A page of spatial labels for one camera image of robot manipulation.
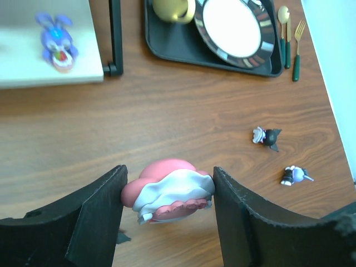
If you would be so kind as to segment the pink bunny white bonnet toy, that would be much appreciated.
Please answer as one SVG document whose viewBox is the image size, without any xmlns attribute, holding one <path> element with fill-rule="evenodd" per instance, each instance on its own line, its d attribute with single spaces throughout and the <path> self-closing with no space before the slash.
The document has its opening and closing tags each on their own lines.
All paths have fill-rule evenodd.
<svg viewBox="0 0 356 267">
<path fill-rule="evenodd" d="M 139 225 L 182 220 L 212 206 L 214 181 L 182 159 L 162 159 L 146 166 L 121 192 L 121 202 L 137 213 Z"/>
</svg>

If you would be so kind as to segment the purple bunny holding cake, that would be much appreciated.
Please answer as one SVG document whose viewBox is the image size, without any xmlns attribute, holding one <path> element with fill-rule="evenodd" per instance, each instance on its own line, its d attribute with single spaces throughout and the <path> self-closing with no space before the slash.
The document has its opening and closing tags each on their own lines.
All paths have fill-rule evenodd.
<svg viewBox="0 0 356 267">
<path fill-rule="evenodd" d="M 36 15 L 36 22 L 44 28 L 41 32 L 43 59 L 57 71 L 69 72 L 79 55 L 71 35 L 65 29 L 65 26 L 72 25 L 72 20 L 62 14 L 53 19 L 49 13 L 41 12 Z"/>
</svg>

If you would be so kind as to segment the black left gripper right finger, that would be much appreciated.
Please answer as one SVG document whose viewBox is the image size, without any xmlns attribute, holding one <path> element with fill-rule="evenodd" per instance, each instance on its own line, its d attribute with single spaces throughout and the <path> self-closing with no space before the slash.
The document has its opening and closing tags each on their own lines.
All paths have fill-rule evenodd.
<svg viewBox="0 0 356 267">
<path fill-rule="evenodd" d="M 355 266 L 355 203 L 321 219 L 279 205 L 214 168 L 224 266 Z"/>
</svg>

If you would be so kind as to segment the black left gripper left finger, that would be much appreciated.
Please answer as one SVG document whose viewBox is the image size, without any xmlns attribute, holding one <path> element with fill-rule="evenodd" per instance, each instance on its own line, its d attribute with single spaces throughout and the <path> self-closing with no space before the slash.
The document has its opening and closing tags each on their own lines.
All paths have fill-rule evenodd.
<svg viewBox="0 0 356 267">
<path fill-rule="evenodd" d="M 118 165 L 22 219 L 2 219 L 1 266 L 111 266 L 126 184 Z"/>
</svg>

